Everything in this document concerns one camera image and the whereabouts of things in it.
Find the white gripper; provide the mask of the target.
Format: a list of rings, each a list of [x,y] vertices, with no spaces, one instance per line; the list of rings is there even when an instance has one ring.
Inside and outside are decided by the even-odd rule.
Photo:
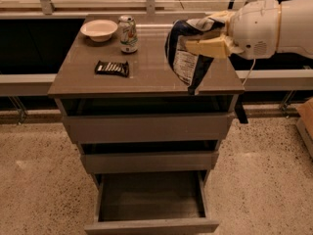
[[[229,36],[187,39],[185,47],[194,55],[226,59],[232,54],[253,59],[267,59],[275,54],[280,5],[276,0],[260,0],[244,5],[236,13],[219,11],[208,18],[217,27],[229,27]]]

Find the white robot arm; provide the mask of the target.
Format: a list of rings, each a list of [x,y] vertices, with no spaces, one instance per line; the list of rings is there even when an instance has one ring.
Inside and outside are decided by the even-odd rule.
[[[210,18],[224,20],[225,29],[218,37],[187,41],[189,52],[210,58],[236,54],[246,60],[276,53],[313,58],[313,0],[259,0]]]

